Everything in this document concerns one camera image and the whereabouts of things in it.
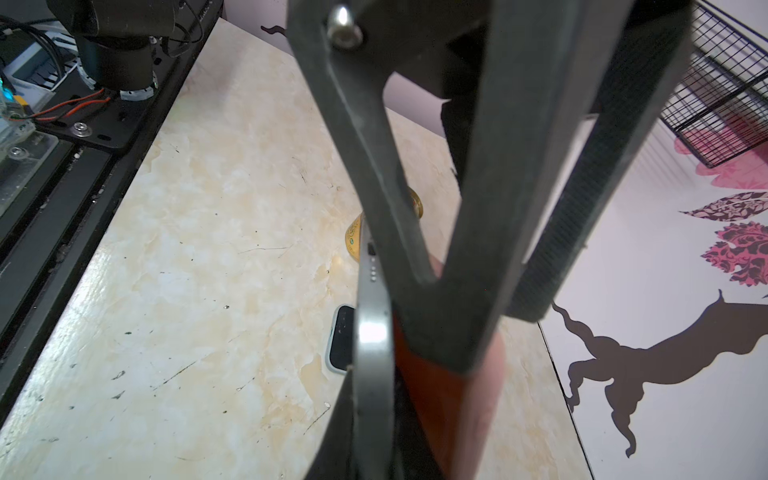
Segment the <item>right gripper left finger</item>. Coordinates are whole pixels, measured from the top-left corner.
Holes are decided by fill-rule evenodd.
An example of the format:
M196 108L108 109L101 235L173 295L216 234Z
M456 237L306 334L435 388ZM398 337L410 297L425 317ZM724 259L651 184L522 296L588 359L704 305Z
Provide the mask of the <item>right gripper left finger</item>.
M354 447L356 408L353 380L354 372L348 371L319 449L305 475L306 480L358 478Z

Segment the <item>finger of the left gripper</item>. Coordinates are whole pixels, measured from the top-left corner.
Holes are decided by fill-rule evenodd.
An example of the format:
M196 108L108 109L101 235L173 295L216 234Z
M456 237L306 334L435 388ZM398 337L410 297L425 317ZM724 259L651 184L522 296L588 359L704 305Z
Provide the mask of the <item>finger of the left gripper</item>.
M477 368L632 10L629 1L293 1L287 37L368 217L411 350ZM462 198L441 274L429 262L383 105L393 72L487 28Z
M693 4L637 1L596 100L601 107L506 314L541 320L688 63Z

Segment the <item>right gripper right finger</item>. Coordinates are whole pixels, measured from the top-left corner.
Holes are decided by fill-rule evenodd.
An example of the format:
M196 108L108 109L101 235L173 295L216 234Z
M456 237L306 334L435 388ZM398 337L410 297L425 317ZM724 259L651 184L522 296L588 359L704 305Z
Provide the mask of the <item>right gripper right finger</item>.
M438 480L436 462L401 372L395 370L393 479Z

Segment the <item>pink phone case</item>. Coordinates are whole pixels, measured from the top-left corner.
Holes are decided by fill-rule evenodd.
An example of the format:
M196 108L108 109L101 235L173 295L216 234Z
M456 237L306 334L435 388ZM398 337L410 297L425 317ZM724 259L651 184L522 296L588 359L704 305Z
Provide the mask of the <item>pink phone case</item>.
M396 366L441 474L446 479L474 479L504 387L501 332L493 332L478 368L458 375L411 351L398 308L393 309L393 326Z

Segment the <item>green gold drink can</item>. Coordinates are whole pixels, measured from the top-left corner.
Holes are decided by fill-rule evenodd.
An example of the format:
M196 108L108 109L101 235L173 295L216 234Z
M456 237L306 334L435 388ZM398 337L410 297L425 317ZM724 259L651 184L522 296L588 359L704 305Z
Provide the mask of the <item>green gold drink can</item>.
M414 211L419 219L424 215L424 207L419 195L413 190L409 189ZM355 220L349 225L345 232L344 241L347 252L350 256L358 262L360 259L360 239L362 230L362 217L363 213L360 213Z

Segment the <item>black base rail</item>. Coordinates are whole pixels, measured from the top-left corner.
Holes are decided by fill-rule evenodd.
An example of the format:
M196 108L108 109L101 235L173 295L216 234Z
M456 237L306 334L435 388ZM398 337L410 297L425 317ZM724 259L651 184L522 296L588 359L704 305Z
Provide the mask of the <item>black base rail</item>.
M2 3L3 415L223 10L220 1Z

